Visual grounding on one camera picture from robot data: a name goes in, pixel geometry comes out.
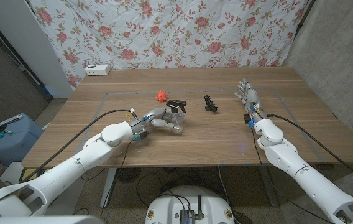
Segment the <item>floral curtain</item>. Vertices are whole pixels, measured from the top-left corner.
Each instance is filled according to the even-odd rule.
[[[89,64],[278,66],[307,0],[30,0],[69,84]]]

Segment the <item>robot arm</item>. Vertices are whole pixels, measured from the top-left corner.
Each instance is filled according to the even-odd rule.
[[[239,90],[242,95],[235,95],[249,113],[248,124],[260,135],[257,142],[265,151],[268,161],[294,178],[331,222],[353,223],[353,197],[335,186],[298,155],[296,147],[284,138],[283,131],[266,118],[259,97],[247,80],[240,82]]]
[[[87,170],[107,161],[112,155],[113,149],[118,147],[122,140],[132,139],[134,135],[136,135],[134,140],[145,138],[149,133],[146,130],[148,124],[177,129],[179,131],[176,132],[180,133],[181,127],[178,124],[174,125],[163,120],[175,121],[171,117],[179,117],[179,115],[171,113],[171,110],[170,108],[157,108],[142,118],[138,118],[134,109],[131,109],[134,119],[130,123],[121,122],[106,126],[102,132],[89,139],[80,152],[40,177],[1,188],[0,217],[43,215],[48,206],[76,179]],[[179,119],[179,122],[183,120],[183,116],[180,116]]]

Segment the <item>white box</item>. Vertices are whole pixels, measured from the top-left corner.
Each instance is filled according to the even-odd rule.
[[[107,75],[110,72],[110,65],[88,65],[85,72],[87,75]]]

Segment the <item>black wire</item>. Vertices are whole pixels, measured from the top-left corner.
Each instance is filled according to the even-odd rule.
[[[140,124],[141,122],[143,122],[142,120],[140,120],[138,123],[136,123],[136,124],[134,124],[134,125],[132,125],[132,126],[130,126],[130,127],[134,127],[134,126],[137,126],[138,124]]]
[[[72,137],[72,139],[70,141],[68,141],[62,148],[60,148],[54,155],[52,155],[49,159],[47,159],[43,164],[41,164],[38,168],[36,168],[36,170],[34,170],[31,174],[29,174],[25,179],[22,180],[23,182],[28,181],[32,176],[34,176],[34,174],[36,174],[40,169],[42,169],[43,167],[45,167],[45,165],[47,165],[49,162],[51,162],[57,155],[59,155],[59,153],[61,153],[64,149],[66,149],[66,147],[68,147],[79,135],[81,135],[85,130],[87,130],[91,125],[93,125],[95,122],[97,122],[99,119],[103,118],[104,116],[110,114],[110,113],[114,113],[114,112],[118,112],[118,111],[126,111],[126,112],[130,112],[130,110],[127,109],[117,109],[117,110],[112,110],[112,111],[108,111],[104,114],[102,114],[101,116],[97,117],[95,120],[93,120],[92,122],[90,122],[90,124],[88,124],[87,126],[85,126],[79,133],[77,133],[74,137]]]
[[[181,202],[181,204],[182,204],[182,208],[183,209],[185,209],[185,205],[183,204],[183,202],[181,201],[181,199],[179,199],[174,193],[172,193],[172,191],[170,190],[170,189],[168,189],[168,191],[172,194],[172,195],[174,195],[175,197],[176,197],[176,199],[178,199],[180,202]]]
[[[138,195],[138,198],[139,198],[140,202],[142,202],[146,207],[149,208],[149,206],[148,206],[148,205],[142,200],[142,198],[140,197],[139,191],[138,191],[139,183],[140,183],[145,177],[147,177],[148,175],[155,175],[155,176],[157,176],[158,181],[160,182],[160,185],[161,185],[162,187],[163,187],[163,183],[162,183],[162,180],[160,179],[160,177],[158,176],[158,174],[155,174],[155,173],[146,174],[146,175],[144,175],[143,177],[141,177],[141,178],[138,180],[138,183],[137,183],[137,185],[136,185],[136,187],[135,187],[135,191],[137,192],[137,195]]]
[[[189,210],[190,210],[190,202],[189,202],[189,200],[186,199],[184,196],[175,195],[175,194],[161,194],[161,195],[157,196],[156,198],[161,197],[161,196],[172,196],[172,197],[176,197],[176,198],[181,197],[181,198],[185,199],[185,200],[188,202],[188,208],[189,208]]]
[[[87,211],[87,215],[89,215],[89,210],[87,208],[81,208],[81,209],[73,212],[73,215],[76,215],[77,212],[82,211],[82,210],[86,210]]]
[[[81,177],[82,180],[85,180],[85,181],[87,181],[87,180],[92,180],[92,179],[94,179],[95,177],[99,176],[105,169],[106,169],[106,168],[103,168],[98,174],[96,174],[95,176],[93,176],[93,177],[91,177],[91,178],[88,178],[88,179],[84,179],[82,176],[80,176],[80,177]]]
[[[126,152],[124,153],[124,158],[123,158],[122,163],[121,163],[121,166],[120,166],[120,168],[119,168],[119,172],[117,172],[116,178],[115,178],[114,180],[117,180],[117,179],[119,178],[120,170],[121,170],[121,168],[122,168],[122,165],[124,165],[124,161],[126,160],[126,156],[127,156],[127,151],[128,151],[129,145],[131,145],[131,143],[132,143],[133,141],[134,141],[134,140],[131,140],[131,142],[129,142],[128,145],[127,145],[127,149],[126,149]],[[114,184],[114,186],[109,189],[108,194],[106,194],[105,203],[106,203],[106,199],[108,198],[108,196],[109,196],[109,194],[110,194],[110,191],[111,191],[112,189],[114,189],[115,187],[116,187],[116,184]],[[103,218],[103,217],[102,217],[102,213],[103,213],[104,208],[105,208],[105,204],[103,205],[103,207],[102,207],[102,209],[101,209],[101,214],[99,215],[100,219]]]
[[[257,151],[257,155],[258,155],[259,162],[261,163],[261,167],[262,167],[262,169],[264,170],[264,174],[265,174],[266,178],[269,180],[269,182],[270,182],[270,184],[273,186],[273,188],[274,188],[283,198],[285,198],[286,200],[288,200],[290,203],[292,203],[292,204],[295,205],[296,207],[302,209],[303,211],[308,212],[309,214],[311,214],[311,215],[313,215],[313,216],[316,216],[316,217],[320,218],[320,219],[323,220],[323,221],[326,221],[326,222],[328,222],[328,223],[333,223],[333,222],[330,222],[329,220],[326,220],[326,219],[324,219],[324,218],[321,218],[321,217],[318,216],[317,214],[315,214],[315,213],[313,213],[313,212],[311,212],[311,211],[309,211],[309,210],[307,210],[307,209],[305,209],[305,208],[303,208],[303,207],[297,205],[296,203],[292,202],[286,195],[284,195],[284,194],[273,184],[273,182],[270,180],[270,177],[268,176],[268,174],[267,174],[266,171],[265,171],[264,165],[262,164],[262,160],[261,160],[261,157],[259,156],[259,152],[258,152],[258,148],[257,148],[257,144],[256,144],[257,141],[256,141],[256,139],[255,139],[254,130],[253,130],[252,128],[251,128],[251,131],[252,131],[252,137],[253,137],[253,139],[254,139],[254,146],[255,146],[255,150]]]
[[[336,160],[338,160],[342,165],[346,166],[348,169],[350,169],[353,172],[353,167],[351,167],[349,164],[347,164],[346,162],[344,162],[342,159],[340,159],[338,156],[336,156],[334,153],[332,153],[326,146],[324,146],[323,144],[321,144],[315,137],[313,137],[309,132],[307,132],[305,129],[303,129],[301,126],[299,126],[298,124],[290,121],[287,118],[284,118],[282,116],[276,115],[276,114],[268,114],[268,117],[276,117],[276,118],[280,118],[282,120],[285,120],[287,122],[289,122],[290,124],[296,126],[297,128],[299,128],[301,131],[303,131],[306,135],[308,135],[312,140],[314,140],[316,143],[318,143],[319,146],[321,146],[324,150],[326,150],[330,155],[332,155]]]

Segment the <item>red spiky ball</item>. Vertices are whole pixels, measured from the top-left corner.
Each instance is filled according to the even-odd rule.
[[[160,102],[164,102],[167,100],[167,94],[165,94],[165,92],[163,92],[162,90],[160,90],[160,93],[157,92],[157,96],[155,97],[156,99],[158,99],[158,101]]]

